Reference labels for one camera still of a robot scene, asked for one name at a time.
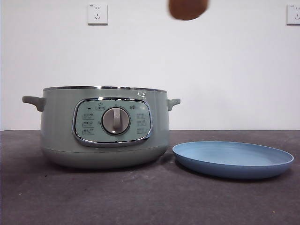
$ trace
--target control panel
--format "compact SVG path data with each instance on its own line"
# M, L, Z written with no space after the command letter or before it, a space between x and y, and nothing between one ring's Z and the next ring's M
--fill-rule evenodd
M73 118L73 134L86 146L133 144L151 135L151 112L139 99L99 97L79 102Z

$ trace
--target cooker base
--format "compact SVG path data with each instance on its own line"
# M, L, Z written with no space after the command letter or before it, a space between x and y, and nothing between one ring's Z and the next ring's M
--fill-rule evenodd
M42 148L52 162L75 168L112 169L153 161L165 153L167 146L119 152L65 152Z

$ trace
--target plate rim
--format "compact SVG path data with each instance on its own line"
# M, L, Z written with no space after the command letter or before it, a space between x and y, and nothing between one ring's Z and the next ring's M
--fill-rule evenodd
M184 145L184 144L188 144L188 143L205 143L205 142L215 142L215 143L238 143L238 144L246 144L246 145L255 145L255 146L259 146L259 147L265 147L265 148L270 148L270 149L274 149L274 150L278 150L278 151L282 151L288 155L290 155L292 157L292 159L290 161L287 161L285 163L280 163L280 164L272 164L272 165L235 165L235 164L223 164L223 163L214 163L214 162L208 162L208 161L202 161L202 160L198 160L198 159L193 159L193 158L188 158L186 156L182 156L180 154L178 154L177 152L175 152L174 148L179 146L179 145ZM194 160L197 162L203 162L203 163L209 163L209 164L216 164L216 165L227 165L227 166L244 166L244 167L270 167L270 166L279 166L279 165L287 165L290 164L294 161L294 156L286 151L283 151L281 149L276 149L273 147L269 147L269 146L265 146L265 145L259 145L259 144L251 144L251 143L245 143L245 142L228 142L228 141L195 141L195 142L184 142L184 143L180 143L180 144L176 144L172 147L172 151L174 153L174 155L186 158L186 159L190 159L190 160Z

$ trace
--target silver knob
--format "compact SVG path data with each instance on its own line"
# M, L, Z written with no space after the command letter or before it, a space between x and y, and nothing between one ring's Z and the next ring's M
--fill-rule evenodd
M102 125L107 132L117 135L128 128L129 116L123 109L111 108L104 113Z

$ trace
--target chrome panel trim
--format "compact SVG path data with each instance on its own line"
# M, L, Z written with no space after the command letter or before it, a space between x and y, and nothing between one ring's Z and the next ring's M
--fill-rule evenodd
M87 140L82 138L76 131L76 117L77 117L77 111L78 111L78 107L80 106L81 103L86 102L86 101L98 101L98 100L122 100L122 101L137 101L137 102L143 102L147 108L148 108L148 112L149 112L149 119L150 119L150 130L149 132L144 136L141 137L139 139L135 139L135 140L130 140L130 141L123 141L123 142L96 142L96 141L91 141L91 140ZM129 146L129 145L134 145L134 144L140 144L144 141L146 141L152 134L152 128L153 128L153 123L152 123L152 115L151 115L151 110L150 110L150 106L149 104L144 101L144 100L140 100L140 99L136 99L136 98L124 98L124 97L95 97L95 98L85 98L82 99L80 102L78 102L75 106L74 109L74 114L73 114L73 121L72 121L72 134L74 135L74 137L76 138L76 140L84 145L84 146L88 146L88 147L96 147L96 148L102 148L102 147L125 147L125 146Z
M113 87L113 86L61 86L61 87L50 87L44 88L45 90L57 90L57 89L112 89L112 90L146 90L146 91L157 91L167 93L165 90L151 89L151 88L134 88L134 87Z

